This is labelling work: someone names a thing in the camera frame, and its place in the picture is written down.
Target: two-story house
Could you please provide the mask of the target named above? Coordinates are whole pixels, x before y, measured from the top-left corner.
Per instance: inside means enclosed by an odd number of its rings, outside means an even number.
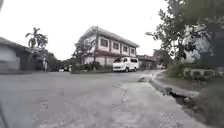
[[[94,59],[101,65],[110,66],[119,57],[136,57],[138,44],[106,31],[98,26],[93,26],[80,38],[83,43],[92,46],[86,54],[84,63],[93,62]]]

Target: house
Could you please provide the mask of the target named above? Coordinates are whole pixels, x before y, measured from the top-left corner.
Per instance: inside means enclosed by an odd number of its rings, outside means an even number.
[[[136,57],[136,48],[139,47],[138,44],[98,26],[91,27],[79,41],[91,45],[84,63],[93,62],[95,58],[95,61],[104,66],[111,66],[119,57]]]
[[[0,71],[27,70],[30,54],[26,47],[0,37]]]
[[[41,70],[43,52],[0,37],[0,72]]]
[[[148,55],[137,55],[141,70],[150,70],[156,68],[156,58]]]

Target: asphalt road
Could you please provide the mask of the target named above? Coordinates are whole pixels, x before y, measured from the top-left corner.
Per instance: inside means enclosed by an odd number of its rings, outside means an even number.
[[[204,127],[143,74],[0,76],[0,101],[9,128]]]

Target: white van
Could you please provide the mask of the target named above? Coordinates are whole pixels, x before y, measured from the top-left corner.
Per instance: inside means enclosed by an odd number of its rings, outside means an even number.
[[[113,63],[113,71],[137,71],[139,68],[138,59],[132,57],[123,57],[116,59]]]

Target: van wheel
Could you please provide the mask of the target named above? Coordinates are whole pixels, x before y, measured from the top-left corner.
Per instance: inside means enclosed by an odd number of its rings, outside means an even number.
[[[129,68],[128,67],[125,68],[125,72],[129,72]]]

